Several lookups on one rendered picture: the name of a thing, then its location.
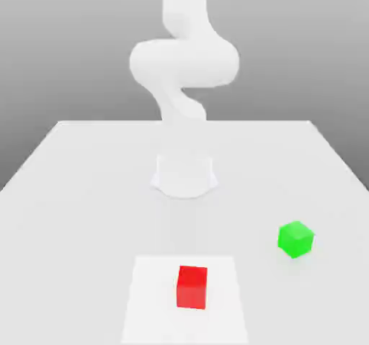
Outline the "small red cube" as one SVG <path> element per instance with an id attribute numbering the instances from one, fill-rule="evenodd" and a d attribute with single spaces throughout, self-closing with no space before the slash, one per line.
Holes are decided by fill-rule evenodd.
<path id="1" fill-rule="evenodd" d="M 207 267 L 181 265 L 176 288 L 177 307 L 204 310 L 206 308 L 207 281 Z"/>

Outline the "small green cube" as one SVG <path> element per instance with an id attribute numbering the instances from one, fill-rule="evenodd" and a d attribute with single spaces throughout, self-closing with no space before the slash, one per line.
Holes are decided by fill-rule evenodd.
<path id="1" fill-rule="evenodd" d="M 277 246 L 290 258 L 307 254 L 313 245 L 315 233 L 301 221 L 293 221 L 280 227 Z"/>

